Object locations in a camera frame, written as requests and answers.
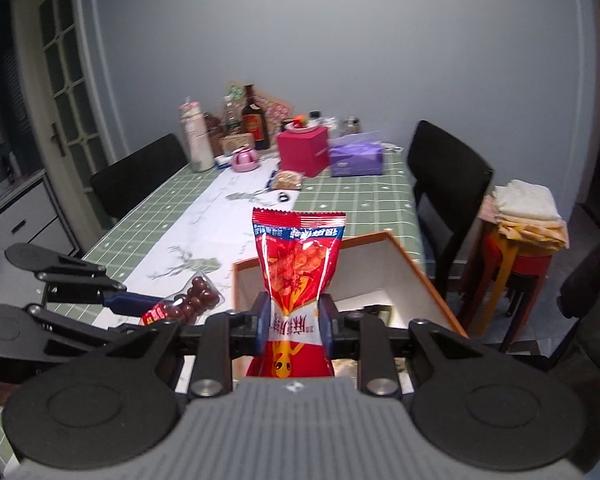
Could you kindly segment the chocolate ball snack bag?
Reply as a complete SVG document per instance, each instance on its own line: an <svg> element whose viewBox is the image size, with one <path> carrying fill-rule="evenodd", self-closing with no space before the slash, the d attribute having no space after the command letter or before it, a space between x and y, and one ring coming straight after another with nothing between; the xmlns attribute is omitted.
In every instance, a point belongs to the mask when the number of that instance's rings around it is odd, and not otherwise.
<svg viewBox="0 0 600 480"><path fill-rule="evenodd" d="M140 324L149 325L170 318L182 325L194 325L198 318L223 302L224 296L208 275L198 271L181 290L162 298L144 313L140 317Z"/></svg>

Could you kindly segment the red peanut snack bag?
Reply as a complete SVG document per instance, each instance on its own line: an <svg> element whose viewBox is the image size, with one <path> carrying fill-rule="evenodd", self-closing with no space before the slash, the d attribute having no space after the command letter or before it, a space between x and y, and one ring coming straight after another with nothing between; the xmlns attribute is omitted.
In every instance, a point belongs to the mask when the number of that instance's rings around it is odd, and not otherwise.
<svg viewBox="0 0 600 480"><path fill-rule="evenodd" d="M347 216L340 211L297 212L256 208L254 240L263 284L271 298L268 336L247 375L328 377L318 300L334 276Z"/></svg>

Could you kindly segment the grey cabinet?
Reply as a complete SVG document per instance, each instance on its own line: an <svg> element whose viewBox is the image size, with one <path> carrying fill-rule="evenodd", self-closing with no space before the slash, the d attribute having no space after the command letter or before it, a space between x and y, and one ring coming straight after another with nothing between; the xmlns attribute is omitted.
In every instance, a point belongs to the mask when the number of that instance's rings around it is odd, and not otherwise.
<svg viewBox="0 0 600 480"><path fill-rule="evenodd" d="M14 184L0 183L0 249L16 243L67 256L82 254L45 170Z"/></svg>

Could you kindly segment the black chair left side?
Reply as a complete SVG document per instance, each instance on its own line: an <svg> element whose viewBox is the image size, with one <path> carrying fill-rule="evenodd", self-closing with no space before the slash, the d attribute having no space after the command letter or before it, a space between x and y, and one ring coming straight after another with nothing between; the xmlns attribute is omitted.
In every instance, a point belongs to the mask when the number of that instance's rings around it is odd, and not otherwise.
<svg viewBox="0 0 600 480"><path fill-rule="evenodd" d="M106 214L120 220L186 165L180 141L169 133L100 170L90 183Z"/></svg>

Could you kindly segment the black chair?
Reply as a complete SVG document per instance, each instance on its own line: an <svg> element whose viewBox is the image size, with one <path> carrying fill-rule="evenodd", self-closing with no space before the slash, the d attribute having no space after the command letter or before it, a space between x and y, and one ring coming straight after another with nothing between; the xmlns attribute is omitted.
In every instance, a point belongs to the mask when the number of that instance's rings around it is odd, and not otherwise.
<svg viewBox="0 0 600 480"><path fill-rule="evenodd" d="M442 128L417 124L406 163L414 182L414 200L428 200L444 225L442 230L419 217L420 232L434 254L434 287L441 297L449 290L456 256L477 217L494 169L469 145Z"/></svg>
<svg viewBox="0 0 600 480"><path fill-rule="evenodd" d="M169 133L100 170L90 183L106 214L120 220L186 165L180 141Z"/></svg>

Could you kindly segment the red orange stool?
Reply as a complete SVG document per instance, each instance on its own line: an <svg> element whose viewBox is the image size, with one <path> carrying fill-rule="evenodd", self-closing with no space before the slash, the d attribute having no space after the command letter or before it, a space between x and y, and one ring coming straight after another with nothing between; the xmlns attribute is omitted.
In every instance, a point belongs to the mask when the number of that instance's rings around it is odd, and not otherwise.
<svg viewBox="0 0 600 480"><path fill-rule="evenodd" d="M495 308L505 297L509 326L498 350L502 353L509 350L528 321L553 255L551 249L523 240L510 240L497 230L480 236L476 252L478 266L471 277L475 283L474 296L466 318L476 335L486 332Z"/></svg>

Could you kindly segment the dark jacket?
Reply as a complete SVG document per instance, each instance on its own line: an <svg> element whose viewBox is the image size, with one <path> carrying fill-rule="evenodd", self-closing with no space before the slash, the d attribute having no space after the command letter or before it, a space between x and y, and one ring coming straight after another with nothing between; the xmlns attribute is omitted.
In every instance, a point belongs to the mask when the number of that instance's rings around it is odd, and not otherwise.
<svg viewBox="0 0 600 480"><path fill-rule="evenodd" d="M600 328L600 241L560 286L557 304L565 318Z"/></svg>

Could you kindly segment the white table runner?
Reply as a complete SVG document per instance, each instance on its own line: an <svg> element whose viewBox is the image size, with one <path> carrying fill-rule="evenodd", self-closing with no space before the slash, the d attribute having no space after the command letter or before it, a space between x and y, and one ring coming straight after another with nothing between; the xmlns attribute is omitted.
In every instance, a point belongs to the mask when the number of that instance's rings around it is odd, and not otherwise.
<svg viewBox="0 0 600 480"><path fill-rule="evenodd" d="M202 271L224 297L217 309L232 310L233 266L257 255L253 208L291 210L298 198L292 192L282 203L279 192L266 188L278 162L266 153L259 168L242 174L180 170L103 237L87 260L106 266L130 292L160 298Z"/></svg>

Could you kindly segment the white glass door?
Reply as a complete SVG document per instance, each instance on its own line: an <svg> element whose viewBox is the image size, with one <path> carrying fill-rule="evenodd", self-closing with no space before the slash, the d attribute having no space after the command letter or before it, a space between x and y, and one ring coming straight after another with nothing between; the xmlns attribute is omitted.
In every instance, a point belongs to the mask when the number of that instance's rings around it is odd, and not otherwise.
<svg viewBox="0 0 600 480"><path fill-rule="evenodd" d="M116 156L93 96L76 0L12 0L19 78L46 174L82 252L114 225L91 177Z"/></svg>

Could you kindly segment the orange cardboard box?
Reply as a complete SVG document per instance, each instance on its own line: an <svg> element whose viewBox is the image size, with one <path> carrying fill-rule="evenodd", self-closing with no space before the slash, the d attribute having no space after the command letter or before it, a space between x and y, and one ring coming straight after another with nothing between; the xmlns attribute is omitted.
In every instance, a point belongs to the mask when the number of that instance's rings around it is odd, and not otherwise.
<svg viewBox="0 0 600 480"><path fill-rule="evenodd" d="M261 292L266 290L257 252L255 259L234 266L235 310L250 310ZM405 328L414 318L423 318L456 334L465 333L434 285L389 232L343 238L334 276L324 294L332 297L338 311L364 310L389 327ZM255 356L239 358L239 378L265 378L247 375L253 358ZM328 377L266 379L294 385L303 379L329 378L332 374Z"/></svg>

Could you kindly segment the white cylinder container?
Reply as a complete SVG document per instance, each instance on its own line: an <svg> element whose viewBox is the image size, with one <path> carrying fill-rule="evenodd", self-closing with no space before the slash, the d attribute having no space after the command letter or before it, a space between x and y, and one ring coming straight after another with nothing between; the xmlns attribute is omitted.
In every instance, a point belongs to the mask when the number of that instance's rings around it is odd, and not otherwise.
<svg viewBox="0 0 600 480"><path fill-rule="evenodd" d="M198 102L187 99L180 106L181 125L186 137L190 164L195 172L204 172L214 166L204 114Z"/></svg>

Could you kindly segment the folded towels stack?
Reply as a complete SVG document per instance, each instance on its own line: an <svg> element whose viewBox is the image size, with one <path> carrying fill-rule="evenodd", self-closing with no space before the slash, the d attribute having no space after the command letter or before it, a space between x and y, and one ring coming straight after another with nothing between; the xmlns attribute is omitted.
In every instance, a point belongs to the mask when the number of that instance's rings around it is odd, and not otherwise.
<svg viewBox="0 0 600 480"><path fill-rule="evenodd" d="M478 218L494 224L508 240L518 240L550 250L569 247L567 223L559 214L550 189L511 180L495 185L484 196Z"/></svg>

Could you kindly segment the small wooden box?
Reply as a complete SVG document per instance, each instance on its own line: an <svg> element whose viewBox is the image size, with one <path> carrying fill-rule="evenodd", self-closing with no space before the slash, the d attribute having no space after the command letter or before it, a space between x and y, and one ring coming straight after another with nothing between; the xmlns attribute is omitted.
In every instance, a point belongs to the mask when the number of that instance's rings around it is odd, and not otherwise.
<svg viewBox="0 0 600 480"><path fill-rule="evenodd" d="M254 148L253 135L251 133L232 133L223 136L220 145L224 155L233 154L241 148Z"/></svg>

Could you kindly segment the pink round gadget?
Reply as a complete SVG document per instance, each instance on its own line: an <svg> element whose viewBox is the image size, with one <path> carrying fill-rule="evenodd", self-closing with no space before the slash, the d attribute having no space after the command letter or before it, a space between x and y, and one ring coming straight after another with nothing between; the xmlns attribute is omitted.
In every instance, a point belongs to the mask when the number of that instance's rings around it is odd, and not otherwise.
<svg viewBox="0 0 600 480"><path fill-rule="evenodd" d="M230 166L235 172L249 172L260 167L260 155L255 148L244 146L234 151Z"/></svg>

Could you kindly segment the black chair right side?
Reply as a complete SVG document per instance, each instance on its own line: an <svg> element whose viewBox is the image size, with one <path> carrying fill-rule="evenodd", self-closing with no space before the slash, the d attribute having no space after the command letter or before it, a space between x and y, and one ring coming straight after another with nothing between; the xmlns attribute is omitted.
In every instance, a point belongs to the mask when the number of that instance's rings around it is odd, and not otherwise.
<svg viewBox="0 0 600 480"><path fill-rule="evenodd" d="M417 124L406 163L414 182L414 200L428 200L444 225L442 230L419 217L420 232L434 254L434 287L441 297L449 290L456 256L477 217L494 169L469 145L442 128Z"/></svg>

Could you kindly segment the small snack pack far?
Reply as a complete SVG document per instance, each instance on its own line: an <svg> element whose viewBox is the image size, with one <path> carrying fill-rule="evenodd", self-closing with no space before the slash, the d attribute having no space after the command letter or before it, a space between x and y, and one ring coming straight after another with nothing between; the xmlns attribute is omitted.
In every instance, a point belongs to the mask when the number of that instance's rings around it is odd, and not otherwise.
<svg viewBox="0 0 600 480"><path fill-rule="evenodd" d="M292 170L277 170L272 175L268 188L271 191L300 191L302 189L303 174Z"/></svg>

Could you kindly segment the brown liquor bottle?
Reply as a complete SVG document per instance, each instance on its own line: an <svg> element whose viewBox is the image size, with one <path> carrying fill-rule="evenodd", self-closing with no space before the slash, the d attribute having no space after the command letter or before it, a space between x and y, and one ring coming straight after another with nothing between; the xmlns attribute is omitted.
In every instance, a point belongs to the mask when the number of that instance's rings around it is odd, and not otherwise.
<svg viewBox="0 0 600 480"><path fill-rule="evenodd" d="M245 133L253 137L254 147L257 151L266 151L271 146L270 134L265 112L257 103L253 85L245 85L246 105L242 109L242 126Z"/></svg>

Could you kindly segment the patterned card board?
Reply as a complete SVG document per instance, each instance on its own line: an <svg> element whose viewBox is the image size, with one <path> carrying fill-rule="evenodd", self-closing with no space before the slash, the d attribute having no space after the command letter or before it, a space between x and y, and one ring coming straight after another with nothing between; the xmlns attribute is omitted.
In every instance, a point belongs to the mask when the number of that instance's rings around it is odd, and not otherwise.
<svg viewBox="0 0 600 480"><path fill-rule="evenodd" d="M291 104L259 89L254 89L253 92L256 103L265 112L270 130L277 128L284 119L294 116L294 107ZM232 98L238 114L242 114L242 109L247 104L245 85L240 81L230 80L227 86L227 94Z"/></svg>

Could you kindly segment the magenta tissue box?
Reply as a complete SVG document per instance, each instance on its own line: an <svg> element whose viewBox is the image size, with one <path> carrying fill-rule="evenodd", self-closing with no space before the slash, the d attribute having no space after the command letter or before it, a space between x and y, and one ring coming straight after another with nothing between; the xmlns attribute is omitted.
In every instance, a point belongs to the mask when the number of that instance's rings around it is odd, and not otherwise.
<svg viewBox="0 0 600 480"><path fill-rule="evenodd" d="M318 127L307 133L279 133L277 137L279 166L316 177L329 166L328 129Z"/></svg>

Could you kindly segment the purple tissue pack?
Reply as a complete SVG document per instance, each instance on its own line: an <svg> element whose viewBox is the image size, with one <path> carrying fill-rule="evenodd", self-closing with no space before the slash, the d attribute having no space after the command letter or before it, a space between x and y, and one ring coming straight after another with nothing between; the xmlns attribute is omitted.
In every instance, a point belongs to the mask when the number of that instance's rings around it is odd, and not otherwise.
<svg viewBox="0 0 600 480"><path fill-rule="evenodd" d="M334 178L381 176L384 149L377 131L350 133L328 144L329 169Z"/></svg>

